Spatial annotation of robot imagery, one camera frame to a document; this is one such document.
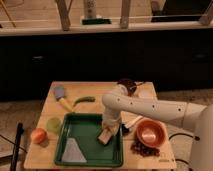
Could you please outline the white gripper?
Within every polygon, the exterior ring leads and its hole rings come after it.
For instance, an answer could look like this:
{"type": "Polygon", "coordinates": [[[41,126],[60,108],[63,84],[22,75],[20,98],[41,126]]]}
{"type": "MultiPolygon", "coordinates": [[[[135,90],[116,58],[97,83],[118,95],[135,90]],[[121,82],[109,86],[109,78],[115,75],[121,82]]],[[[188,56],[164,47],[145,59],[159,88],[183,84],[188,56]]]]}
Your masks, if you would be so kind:
{"type": "Polygon", "coordinates": [[[102,115],[102,128],[108,129],[112,135],[118,133],[121,124],[121,113],[116,110],[105,109],[102,115]]]}

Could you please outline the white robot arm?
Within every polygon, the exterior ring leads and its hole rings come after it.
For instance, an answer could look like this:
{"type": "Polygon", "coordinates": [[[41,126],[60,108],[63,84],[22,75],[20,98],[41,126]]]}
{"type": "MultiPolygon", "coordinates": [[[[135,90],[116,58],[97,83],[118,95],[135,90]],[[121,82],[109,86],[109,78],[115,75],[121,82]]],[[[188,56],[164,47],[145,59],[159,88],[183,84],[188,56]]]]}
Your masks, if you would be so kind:
{"type": "Polygon", "coordinates": [[[189,160],[189,171],[213,171],[213,104],[135,98],[128,95],[123,85],[115,86],[102,96],[105,107],[103,118],[112,120],[122,111],[142,115],[194,134],[189,160]]]}

